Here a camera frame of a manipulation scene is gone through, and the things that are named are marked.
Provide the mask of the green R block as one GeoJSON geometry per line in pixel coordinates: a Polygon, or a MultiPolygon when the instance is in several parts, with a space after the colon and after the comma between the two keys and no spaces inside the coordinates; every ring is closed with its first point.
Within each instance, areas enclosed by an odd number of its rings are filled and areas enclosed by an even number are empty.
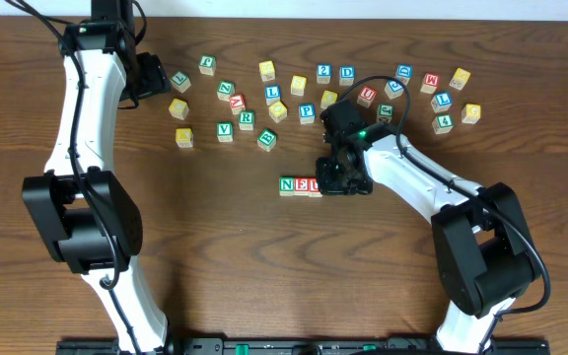
{"type": "Polygon", "coordinates": [[[239,129],[242,131],[254,130],[255,115],[251,110],[244,110],[239,115],[239,129]]]}

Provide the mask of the red E block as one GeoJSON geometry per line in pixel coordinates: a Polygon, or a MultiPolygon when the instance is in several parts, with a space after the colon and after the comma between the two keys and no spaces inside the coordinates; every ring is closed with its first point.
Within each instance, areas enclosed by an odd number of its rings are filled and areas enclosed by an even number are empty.
{"type": "Polygon", "coordinates": [[[294,178],[294,194],[296,196],[308,196],[310,192],[309,179],[307,177],[294,178]]]}

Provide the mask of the green N block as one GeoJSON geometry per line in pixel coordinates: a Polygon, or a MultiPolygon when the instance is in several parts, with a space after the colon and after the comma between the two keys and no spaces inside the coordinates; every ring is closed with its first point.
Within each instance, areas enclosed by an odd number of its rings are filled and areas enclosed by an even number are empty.
{"type": "Polygon", "coordinates": [[[294,179],[292,177],[281,177],[278,188],[280,196],[293,196],[295,194],[294,179]]]}

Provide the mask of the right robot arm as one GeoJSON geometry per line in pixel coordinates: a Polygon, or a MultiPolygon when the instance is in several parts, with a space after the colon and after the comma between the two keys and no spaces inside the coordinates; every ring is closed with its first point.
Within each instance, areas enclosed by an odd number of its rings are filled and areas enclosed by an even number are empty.
{"type": "Polygon", "coordinates": [[[411,146],[394,126],[327,124],[328,158],[317,161],[324,195],[369,194],[386,186],[432,227],[437,268],[451,302],[431,351],[536,354],[540,346],[493,339],[502,317],[536,279],[549,279],[516,193],[458,177],[411,146]]]}

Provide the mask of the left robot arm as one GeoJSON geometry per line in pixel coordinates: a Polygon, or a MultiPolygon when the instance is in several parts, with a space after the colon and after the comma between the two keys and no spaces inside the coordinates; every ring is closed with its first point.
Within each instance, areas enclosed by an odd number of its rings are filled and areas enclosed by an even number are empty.
{"type": "Polygon", "coordinates": [[[136,53],[133,32],[130,20],[98,15],[59,35],[66,73],[59,132],[43,174],[25,178],[22,198],[49,255],[103,303],[117,331],[108,350],[178,354],[138,258],[139,209],[113,172],[120,102],[170,87],[158,57],[136,53]]]}

